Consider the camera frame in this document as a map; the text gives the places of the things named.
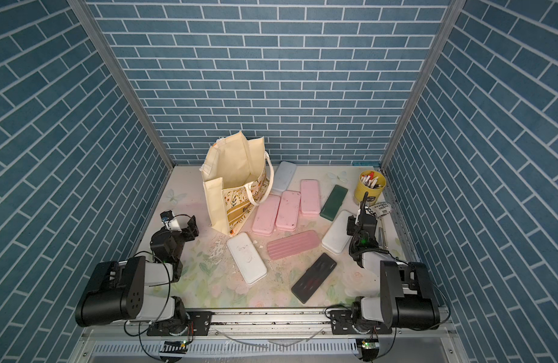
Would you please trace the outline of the white pencil case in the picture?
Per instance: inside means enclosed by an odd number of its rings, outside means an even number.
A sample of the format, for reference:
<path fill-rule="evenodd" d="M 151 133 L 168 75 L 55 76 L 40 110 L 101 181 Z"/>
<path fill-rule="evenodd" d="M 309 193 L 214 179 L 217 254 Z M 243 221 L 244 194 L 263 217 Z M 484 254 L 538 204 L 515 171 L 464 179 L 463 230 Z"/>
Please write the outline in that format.
<path fill-rule="evenodd" d="M 350 216 L 352 217 L 352 222 L 355 222 L 355 216 L 351 212 L 342 210 L 322 238 L 321 245 L 333 254 L 341 254 L 352 238 L 347 233 Z"/>
<path fill-rule="evenodd" d="M 247 285 L 263 279 L 268 269 L 247 233 L 241 232 L 227 241 L 227 247 Z"/>

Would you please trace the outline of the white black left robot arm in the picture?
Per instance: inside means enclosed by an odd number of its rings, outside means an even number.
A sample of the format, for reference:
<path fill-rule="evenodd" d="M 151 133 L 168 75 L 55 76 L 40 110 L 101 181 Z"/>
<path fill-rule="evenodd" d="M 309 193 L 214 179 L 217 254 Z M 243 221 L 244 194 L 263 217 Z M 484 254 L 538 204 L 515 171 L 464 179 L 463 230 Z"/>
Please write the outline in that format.
<path fill-rule="evenodd" d="M 150 251 L 97 264 L 75 309 L 79 326 L 147 322 L 149 336 L 191 334 L 191 317 L 171 284 L 182 276 L 185 244 L 199 236 L 196 217 L 168 210 L 161 213 L 161 222 Z"/>

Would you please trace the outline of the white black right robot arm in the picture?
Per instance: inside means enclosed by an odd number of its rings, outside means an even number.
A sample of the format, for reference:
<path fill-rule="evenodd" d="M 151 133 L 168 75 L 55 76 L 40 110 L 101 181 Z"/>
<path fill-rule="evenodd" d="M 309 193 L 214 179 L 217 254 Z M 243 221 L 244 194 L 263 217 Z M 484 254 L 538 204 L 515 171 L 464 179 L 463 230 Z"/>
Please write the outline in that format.
<path fill-rule="evenodd" d="M 350 257 L 380 278 L 380 295 L 358 297 L 352 321 L 362 327 L 435 330 L 442 319 L 427 267 L 393 257 L 377 243 L 376 227 L 373 216 L 350 216 L 347 221 Z"/>

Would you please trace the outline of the pink pencil case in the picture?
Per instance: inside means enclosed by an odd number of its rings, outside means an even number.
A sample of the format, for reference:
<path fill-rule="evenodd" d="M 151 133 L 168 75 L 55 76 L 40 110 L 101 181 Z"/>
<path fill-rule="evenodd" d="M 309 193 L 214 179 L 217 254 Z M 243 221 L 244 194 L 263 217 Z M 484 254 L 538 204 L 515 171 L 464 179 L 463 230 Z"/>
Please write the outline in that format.
<path fill-rule="evenodd" d="M 317 217 L 321 211 L 321 193 L 319 181 L 303 179 L 300 182 L 300 212 L 305 217 Z"/>
<path fill-rule="evenodd" d="M 273 233 L 280 202 L 279 196 L 269 195 L 266 201 L 258 206 L 252 225 L 253 234 L 270 236 Z"/>
<path fill-rule="evenodd" d="M 298 191 L 284 191 L 277 211 L 275 226 L 281 231 L 295 231 L 300 212 L 301 194 Z"/>

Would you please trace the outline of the black pencil case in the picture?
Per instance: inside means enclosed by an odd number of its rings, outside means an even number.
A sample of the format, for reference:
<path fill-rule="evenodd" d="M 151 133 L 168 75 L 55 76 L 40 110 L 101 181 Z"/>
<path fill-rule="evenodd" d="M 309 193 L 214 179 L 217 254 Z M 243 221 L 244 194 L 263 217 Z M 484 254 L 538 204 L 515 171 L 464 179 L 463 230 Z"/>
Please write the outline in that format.
<path fill-rule="evenodd" d="M 302 304 L 305 304 L 336 269 L 337 262 L 323 253 L 306 270 L 303 276 L 291 287 L 291 292 Z"/>

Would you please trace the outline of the floral cream canvas bag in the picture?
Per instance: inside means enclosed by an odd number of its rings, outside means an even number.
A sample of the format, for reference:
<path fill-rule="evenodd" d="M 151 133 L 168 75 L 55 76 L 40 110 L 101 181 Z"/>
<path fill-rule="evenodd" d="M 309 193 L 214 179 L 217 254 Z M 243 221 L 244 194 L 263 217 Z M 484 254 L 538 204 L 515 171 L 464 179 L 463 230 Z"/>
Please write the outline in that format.
<path fill-rule="evenodd" d="M 274 184 L 265 139 L 242 132 L 217 140 L 200 168 L 212 228 L 234 237 Z"/>

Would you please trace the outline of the rounded pink pouch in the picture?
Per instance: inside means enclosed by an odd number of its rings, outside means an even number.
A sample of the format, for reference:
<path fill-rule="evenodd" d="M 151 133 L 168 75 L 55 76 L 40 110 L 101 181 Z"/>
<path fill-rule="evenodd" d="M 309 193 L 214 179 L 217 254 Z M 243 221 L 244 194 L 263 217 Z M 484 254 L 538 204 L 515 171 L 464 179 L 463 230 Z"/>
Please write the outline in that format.
<path fill-rule="evenodd" d="M 267 244 L 270 260 L 280 260 L 314 249 L 321 243 L 315 231 L 304 231 Z"/>

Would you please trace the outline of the dark green case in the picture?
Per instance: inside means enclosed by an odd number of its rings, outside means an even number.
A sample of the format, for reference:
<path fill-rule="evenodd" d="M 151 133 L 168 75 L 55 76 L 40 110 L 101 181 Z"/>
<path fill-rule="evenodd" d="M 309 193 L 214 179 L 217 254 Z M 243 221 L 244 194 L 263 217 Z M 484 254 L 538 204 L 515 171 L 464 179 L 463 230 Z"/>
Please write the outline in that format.
<path fill-rule="evenodd" d="M 335 220 L 347 193 L 347 188 L 344 188 L 341 185 L 335 185 L 321 209 L 320 216 L 329 221 Z"/>

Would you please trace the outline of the silver pen on table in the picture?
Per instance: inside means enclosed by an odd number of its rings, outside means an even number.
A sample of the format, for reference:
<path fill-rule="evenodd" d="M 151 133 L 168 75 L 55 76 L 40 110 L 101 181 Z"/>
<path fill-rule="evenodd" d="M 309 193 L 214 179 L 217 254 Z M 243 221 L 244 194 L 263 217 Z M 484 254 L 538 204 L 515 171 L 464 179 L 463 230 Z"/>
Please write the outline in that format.
<path fill-rule="evenodd" d="M 388 246 L 387 246 L 387 242 L 386 242 L 385 228 L 383 228 L 383 226 L 379 226 L 378 229 L 377 229 L 377 231 L 378 231 L 378 238 L 377 238 L 377 240 L 378 240 L 378 243 L 379 243 L 380 247 L 381 247 L 382 249 L 387 250 L 387 249 L 388 249 Z"/>

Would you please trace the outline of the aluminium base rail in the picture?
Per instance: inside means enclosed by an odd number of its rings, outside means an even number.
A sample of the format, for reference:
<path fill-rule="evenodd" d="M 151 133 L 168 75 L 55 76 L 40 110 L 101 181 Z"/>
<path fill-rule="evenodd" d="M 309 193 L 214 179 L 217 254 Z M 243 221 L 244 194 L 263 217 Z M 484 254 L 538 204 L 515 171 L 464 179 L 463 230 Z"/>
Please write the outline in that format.
<path fill-rule="evenodd" d="M 193 309 L 193 330 L 135 337 L 88 328 L 71 362 L 466 362 L 451 322 L 428 331 L 360 323 L 343 308 Z"/>

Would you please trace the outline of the yellow pen cup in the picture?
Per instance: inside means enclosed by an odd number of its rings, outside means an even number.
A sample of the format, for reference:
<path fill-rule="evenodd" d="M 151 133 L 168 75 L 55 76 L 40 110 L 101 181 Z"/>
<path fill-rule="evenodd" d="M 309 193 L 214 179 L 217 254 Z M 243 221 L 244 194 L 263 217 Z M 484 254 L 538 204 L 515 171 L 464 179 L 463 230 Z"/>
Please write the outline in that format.
<path fill-rule="evenodd" d="M 368 195 L 366 204 L 369 206 L 374 205 L 385 187 L 386 178 L 383 174 L 375 170 L 366 170 L 358 177 L 358 184 L 354 193 L 355 202 L 360 204 L 365 195 Z"/>

